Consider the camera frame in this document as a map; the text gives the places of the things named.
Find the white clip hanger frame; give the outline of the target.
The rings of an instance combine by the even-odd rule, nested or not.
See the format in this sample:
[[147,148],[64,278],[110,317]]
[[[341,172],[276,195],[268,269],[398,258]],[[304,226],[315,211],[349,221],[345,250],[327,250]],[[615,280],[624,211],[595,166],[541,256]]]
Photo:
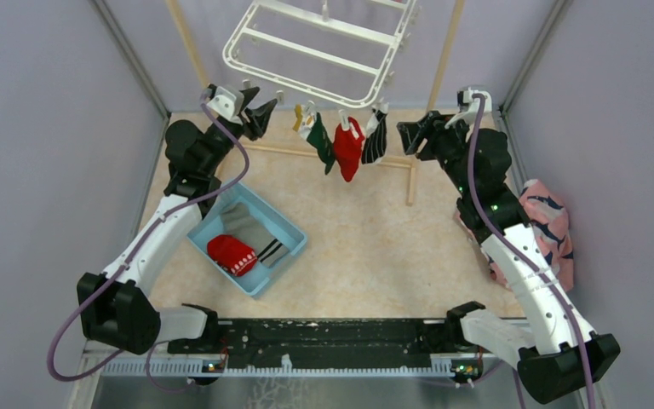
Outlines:
[[[283,1],[254,1],[248,7],[243,18],[227,40],[222,50],[222,58],[227,66],[255,78],[260,78],[273,84],[335,103],[341,107],[350,109],[365,108],[379,101],[383,87],[392,81],[394,71],[391,67],[395,55],[403,49],[405,41],[409,38],[410,34],[407,32],[408,26],[413,23],[414,17],[419,11],[416,1],[380,1],[379,4],[397,9],[400,12],[399,22],[392,34],[378,32],[364,26],[358,26],[330,17],[329,3],[327,1],[322,2],[322,11],[318,14],[300,9],[294,5],[289,5]],[[384,53],[381,57],[380,64],[377,66],[365,65],[355,60],[349,60],[326,51],[315,49],[314,47],[308,47],[286,38],[262,32],[251,25],[253,19],[261,11],[273,12],[274,14],[287,17],[294,21],[316,27],[324,32],[381,46],[384,48]],[[295,52],[298,55],[303,55],[311,60],[329,63],[340,68],[358,72],[370,79],[370,87],[365,96],[353,99],[324,87],[319,87],[316,84],[298,80],[282,72],[268,70],[255,64],[247,63],[239,57],[239,45],[246,40],[257,44],[271,44],[281,49]]]

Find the grey striped sock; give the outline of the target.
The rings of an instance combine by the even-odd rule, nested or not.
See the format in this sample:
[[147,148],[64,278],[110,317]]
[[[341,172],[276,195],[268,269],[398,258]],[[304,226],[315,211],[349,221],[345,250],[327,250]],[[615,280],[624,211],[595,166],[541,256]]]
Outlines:
[[274,267],[289,254],[287,246],[252,216],[245,203],[237,202],[226,208],[220,218],[225,233],[251,247],[258,261],[266,268]]

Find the light blue plastic basket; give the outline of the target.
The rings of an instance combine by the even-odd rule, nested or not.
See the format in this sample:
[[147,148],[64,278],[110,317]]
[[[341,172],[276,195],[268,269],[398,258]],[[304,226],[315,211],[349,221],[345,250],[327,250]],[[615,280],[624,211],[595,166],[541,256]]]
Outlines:
[[[307,246],[307,234],[243,183],[221,193],[187,235],[206,260],[246,295],[258,298]],[[225,257],[253,251],[252,268],[234,273]]]

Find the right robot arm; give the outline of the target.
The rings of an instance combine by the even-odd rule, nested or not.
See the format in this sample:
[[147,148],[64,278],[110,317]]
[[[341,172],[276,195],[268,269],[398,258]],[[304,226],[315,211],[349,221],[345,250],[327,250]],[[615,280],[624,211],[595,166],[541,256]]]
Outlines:
[[468,302],[446,315],[449,346],[492,352],[542,404],[597,383],[620,346],[571,305],[543,256],[529,217],[506,183],[512,163],[506,135],[436,111],[396,129],[405,154],[436,161],[450,178],[459,192],[462,224],[500,269],[530,326],[521,330],[483,304]]

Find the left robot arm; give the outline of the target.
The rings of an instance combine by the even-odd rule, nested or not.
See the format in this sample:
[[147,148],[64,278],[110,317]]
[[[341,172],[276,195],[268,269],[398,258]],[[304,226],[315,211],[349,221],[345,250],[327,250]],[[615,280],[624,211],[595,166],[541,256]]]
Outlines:
[[244,149],[240,138],[257,141],[266,133],[279,100],[252,107],[259,92],[257,87],[211,84],[200,98],[211,122],[206,130],[185,119],[167,127],[169,182],[158,208],[113,262],[99,273],[84,274],[77,283],[77,315],[88,340],[132,354],[176,340],[188,340],[202,353],[219,346],[221,329],[210,323],[213,310],[188,304],[158,309],[149,295],[180,242],[231,187],[215,174],[221,162],[234,148]]

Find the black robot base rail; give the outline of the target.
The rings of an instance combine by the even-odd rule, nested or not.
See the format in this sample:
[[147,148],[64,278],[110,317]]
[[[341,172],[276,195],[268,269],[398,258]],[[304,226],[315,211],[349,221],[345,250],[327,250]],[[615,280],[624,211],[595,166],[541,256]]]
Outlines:
[[457,344],[442,319],[287,319],[219,317],[208,312],[200,337],[169,342],[171,354],[214,354],[238,374],[392,375],[475,382],[484,352]]

